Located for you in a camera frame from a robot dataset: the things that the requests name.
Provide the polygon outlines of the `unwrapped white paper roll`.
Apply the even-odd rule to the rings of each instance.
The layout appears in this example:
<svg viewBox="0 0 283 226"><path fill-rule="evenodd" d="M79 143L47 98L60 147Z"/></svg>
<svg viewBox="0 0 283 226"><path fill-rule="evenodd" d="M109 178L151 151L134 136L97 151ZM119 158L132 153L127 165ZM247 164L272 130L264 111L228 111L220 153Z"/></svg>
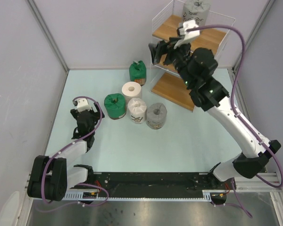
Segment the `unwrapped white paper roll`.
<svg viewBox="0 0 283 226"><path fill-rule="evenodd" d="M127 82L122 86L122 95L125 97L126 104L132 98L142 98L141 88L141 85L134 81Z"/></svg>

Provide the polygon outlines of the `grey roll front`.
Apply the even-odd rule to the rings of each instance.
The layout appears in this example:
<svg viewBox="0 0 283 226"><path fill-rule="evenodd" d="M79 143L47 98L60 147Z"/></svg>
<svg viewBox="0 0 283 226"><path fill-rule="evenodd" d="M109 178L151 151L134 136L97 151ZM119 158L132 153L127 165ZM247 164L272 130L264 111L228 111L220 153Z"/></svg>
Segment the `grey roll front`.
<svg viewBox="0 0 283 226"><path fill-rule="evenodd" d="M167 109L163 103L152 104L147 109L146 123L151 129L160 129L166 122Z"/></svg>

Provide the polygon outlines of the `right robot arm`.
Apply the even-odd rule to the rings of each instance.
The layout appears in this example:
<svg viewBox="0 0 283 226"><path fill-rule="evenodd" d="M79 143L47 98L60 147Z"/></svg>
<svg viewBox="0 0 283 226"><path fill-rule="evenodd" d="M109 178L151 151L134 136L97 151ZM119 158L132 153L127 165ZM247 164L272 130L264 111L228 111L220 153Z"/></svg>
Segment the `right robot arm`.
<svg viewBox="0 0 283 226"><path fill-rule="evenodd" d="M277 140L269 140L256 130L233 102L226 88L213 73L218 63L210 49L197 48L190 52L190 44L175 46L177 38L169 42L150 43L151 61L158 63L165 56L164 65L172 64L183 79L193 103L210 114L229 132L241 148L241 154L220 162L209 172L208 184L219 189L225 181L237 176L259 178L264 183L280 188L259 175L271 158L281 148Z"/></svg>

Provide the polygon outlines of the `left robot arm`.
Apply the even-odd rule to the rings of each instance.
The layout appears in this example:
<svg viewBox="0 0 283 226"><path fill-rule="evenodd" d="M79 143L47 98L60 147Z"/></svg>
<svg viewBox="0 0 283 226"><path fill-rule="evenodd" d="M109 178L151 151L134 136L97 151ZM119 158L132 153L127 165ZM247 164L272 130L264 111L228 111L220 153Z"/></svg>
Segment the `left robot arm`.
<svg viewBox="0 0 283 226"><path fill-rule="evenodd" d="M90 151L95 141L95 130L105 117L102 109L94 104L92 108L70 111L76 120L72 143L58 151L52 157L39 155L34 159L28 182L27 195L45 200L47 203L61 201L66 191L74 187L90 188L96 185L91 166L77 164L68 169L78 157Z"/></svg>

